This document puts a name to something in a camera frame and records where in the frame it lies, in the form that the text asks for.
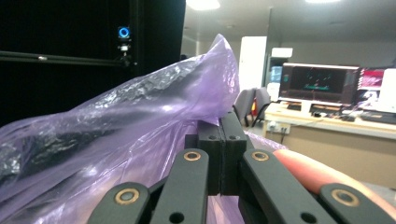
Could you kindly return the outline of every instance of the chair backrest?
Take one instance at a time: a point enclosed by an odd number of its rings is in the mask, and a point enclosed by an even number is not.
[[[256,90],[256,106],[257,110],[260,111],[264,106],[271,104],[271,97],[267,91],[267,88],[261,87]],[[260,113],[261,119],[264,117],[264,113]]]
[[[236,116],[239,119],[244,118],[251,112],[253,106],[255,89],[242,90],[236,97],[233,108],[235,109]]]

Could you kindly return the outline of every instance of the ceiling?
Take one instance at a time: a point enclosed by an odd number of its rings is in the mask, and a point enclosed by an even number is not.
[[[396,41],[396,0],[341,0],[308,4],[304,0],[219,0],[221,7],[186,7],[184,37],[210,42],[266,35],[292,41]]]

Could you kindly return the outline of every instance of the black metal bracket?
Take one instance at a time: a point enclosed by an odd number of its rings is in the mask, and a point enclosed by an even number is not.
[[[254,148],[235,113],[219,123],[199,121],[168,177],[149,189],[114,187],[88,223],[205,223],[207,196],[218,194],[239,196],[246,223],[395,223],[345,185],[326,185],[314,197],[272,153]]]

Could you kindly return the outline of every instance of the ceiling light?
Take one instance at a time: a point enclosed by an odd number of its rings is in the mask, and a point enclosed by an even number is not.
[[[332,3],[332,2],[339,2],[341,0],[305,0],[307,3]]]
[[[194,10],[212,10],[220,7],[218,0],[187,0],[187,6]]]

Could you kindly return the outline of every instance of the circular fitting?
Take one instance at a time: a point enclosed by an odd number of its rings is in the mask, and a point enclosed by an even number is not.
[[[360,204],[358,197],[356,197],[353,193],[346,191],[344,189],[334,189],[332,191],[332,197],[337,202],[349,207],[357,207]]]
[[[201,159],[201,154],[199,154],[198,152],[190,151],[184,154],[184,159],[186,159],[186,161],[198,161],[199,159]]]
[[[235,135],[230,135],[229,138],[230,138],[231,140],[239,140],[239,139],[241,139],[240,136],[235,136]]]
[[[139,191],[137,189],[123,189],[116,194],[115,200],[118,204],[128,205],[136,202],[138,198]]]
[[[268,161],[270,157],[263,152],[255,151],[251,154],[251,157],[256,161]]]

